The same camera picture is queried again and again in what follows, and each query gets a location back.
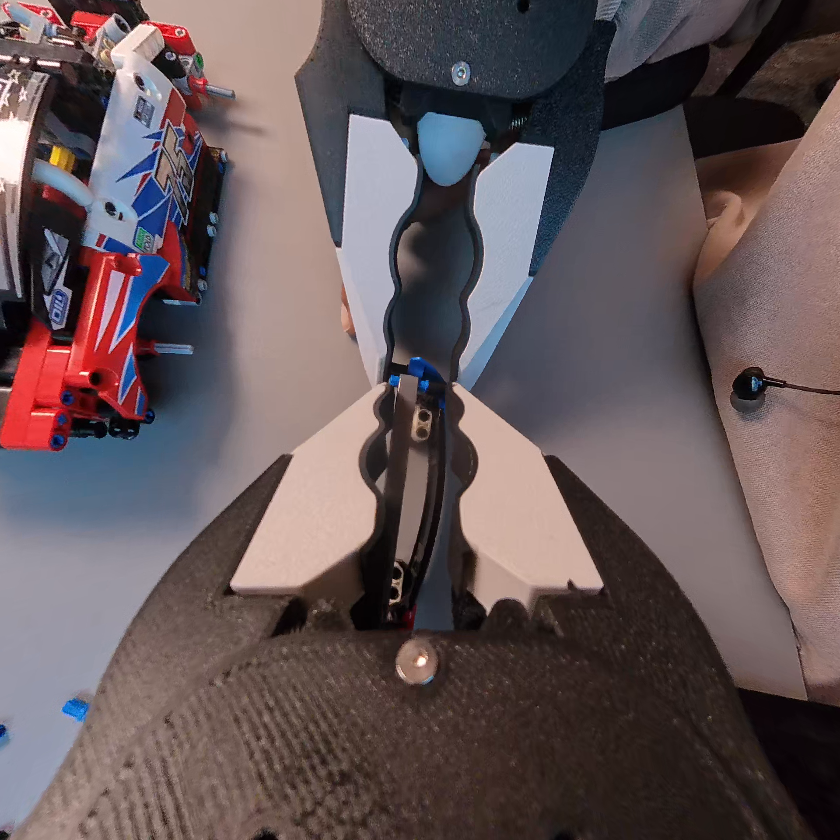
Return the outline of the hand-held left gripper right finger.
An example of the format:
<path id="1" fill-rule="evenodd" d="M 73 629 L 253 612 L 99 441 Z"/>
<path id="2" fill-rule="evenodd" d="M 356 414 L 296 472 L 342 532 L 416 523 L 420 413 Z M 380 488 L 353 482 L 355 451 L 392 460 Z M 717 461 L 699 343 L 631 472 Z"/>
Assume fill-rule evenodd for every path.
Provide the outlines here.
<path id="1" fill-rule="evenodd" d="M 500 601 L 533 613 L 545 595 L 598 594 L 603 581 L 541 449 L 460 384 L 458 427 L 477 465 L 459 501 L 474 570 L 467 589 L 489 613 Z"/>

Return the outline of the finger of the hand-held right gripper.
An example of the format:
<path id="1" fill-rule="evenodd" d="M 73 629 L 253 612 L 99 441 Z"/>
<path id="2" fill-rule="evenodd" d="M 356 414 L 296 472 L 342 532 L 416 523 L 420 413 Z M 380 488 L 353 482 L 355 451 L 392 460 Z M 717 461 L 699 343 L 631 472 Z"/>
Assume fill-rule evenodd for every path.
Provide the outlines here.
<path id="1" fill-rule="evenodd" d="M 531 260 L 553 148 L 515 143 L 476 175 L 468 225 L 476 258 L 460 301 L 457 383 L 470 391 L 532 282 Z"/>
<path id="2" fill-rule="evenodd" d="M 364 370 L 377 384 L 392 355 L 397 241 L 417 204 L 422 175 L 389 121 L 358 114 L 350 115 L 346 163 L 337 256 Z"/>

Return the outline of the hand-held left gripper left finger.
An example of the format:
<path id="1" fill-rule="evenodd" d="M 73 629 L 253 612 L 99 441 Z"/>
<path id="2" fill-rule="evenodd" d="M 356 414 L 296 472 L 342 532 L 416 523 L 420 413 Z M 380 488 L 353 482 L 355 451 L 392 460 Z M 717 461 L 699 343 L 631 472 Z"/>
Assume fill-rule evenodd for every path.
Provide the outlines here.
<path id="1" fill-rule="evenodd" d="M 292 595 L 351 607 L 363 594 L 360 553 L 374 532 L 376 499 L 361 469 L 380 427 L 385 384 L 372 388 L 300 444 L 230 586 L 239 595 Z"/>

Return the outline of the long grey lego beam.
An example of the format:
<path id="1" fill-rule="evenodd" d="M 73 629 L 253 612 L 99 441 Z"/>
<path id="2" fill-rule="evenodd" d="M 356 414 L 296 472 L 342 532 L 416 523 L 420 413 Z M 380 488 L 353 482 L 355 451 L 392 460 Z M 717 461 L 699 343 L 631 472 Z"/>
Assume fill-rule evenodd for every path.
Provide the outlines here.
<path id="1" fill-rule="evenodd" d="M 424 516 L 428 475 L 428 444 L 433 415 L 418 402 L 419 378 L 402 374 L 396 391 L 391 463 L 398 489 L 400 515 L 395 543 L 390 604 L 407 597 L 410 571 Z"/>

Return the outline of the black lego spoiler assembly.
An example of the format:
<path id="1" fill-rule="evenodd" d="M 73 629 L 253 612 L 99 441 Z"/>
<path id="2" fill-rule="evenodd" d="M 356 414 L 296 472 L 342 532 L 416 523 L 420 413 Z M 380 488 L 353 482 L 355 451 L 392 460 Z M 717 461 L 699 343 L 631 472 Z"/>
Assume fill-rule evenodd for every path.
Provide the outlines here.
<path id="1" fill-rule="evenodd" d="M 383 499 L 387 560 L 382 623 L 412 629 L 438 536 L 446 472 L 446 383 L 424 358 L 395 365 Z"/>

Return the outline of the red white blue lego car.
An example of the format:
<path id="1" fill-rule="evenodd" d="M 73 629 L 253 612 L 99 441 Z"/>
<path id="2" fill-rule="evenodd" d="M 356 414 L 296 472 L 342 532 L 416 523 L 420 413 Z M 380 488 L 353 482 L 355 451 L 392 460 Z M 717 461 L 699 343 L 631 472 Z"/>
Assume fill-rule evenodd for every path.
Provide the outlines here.
<path id="1" fill-rule="evenodd" d="M 2 2 L 2 449 L 133 439 L 155 412 L 151 301 L 207 290 L 228 156 L 194 118 L 235 99 L 141 2 Z"/>

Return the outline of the dark cloth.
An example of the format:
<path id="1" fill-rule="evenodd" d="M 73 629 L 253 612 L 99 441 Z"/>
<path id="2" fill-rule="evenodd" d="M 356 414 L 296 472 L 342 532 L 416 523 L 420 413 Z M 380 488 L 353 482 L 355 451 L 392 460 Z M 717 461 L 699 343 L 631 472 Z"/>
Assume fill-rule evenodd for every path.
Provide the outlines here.
<path id="1" fill-rule="evenodd" d="M 817 838 L 839 838 L 839 708 L 740 689 L 762 749 Z"/>

